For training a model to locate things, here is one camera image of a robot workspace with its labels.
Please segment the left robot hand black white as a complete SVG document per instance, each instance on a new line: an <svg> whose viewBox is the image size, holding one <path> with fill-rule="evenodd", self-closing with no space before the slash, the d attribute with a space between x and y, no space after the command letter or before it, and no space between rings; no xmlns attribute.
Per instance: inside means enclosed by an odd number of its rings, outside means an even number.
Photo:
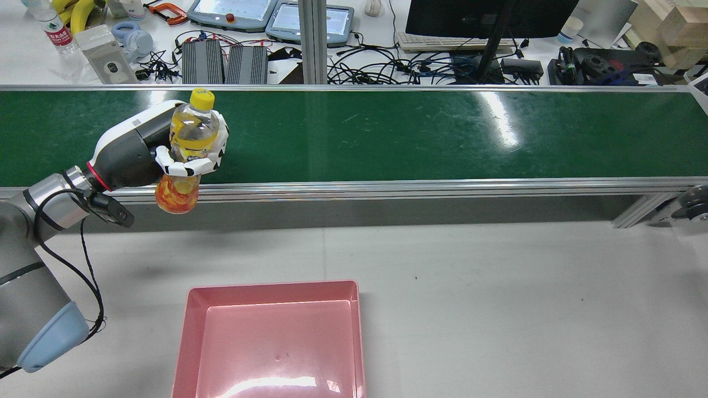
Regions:
<svg viewBox="0 0 708 398"><path fill-rule="evenodd" d="M107 130L82 171L91 187L98 192L116 191L150 185L164 175L193 177L219 169L228 140L228 124L219 112L215 143L205 158L179 160L170 153L172 115L183 104L174 99L162 102Z"/></svg>

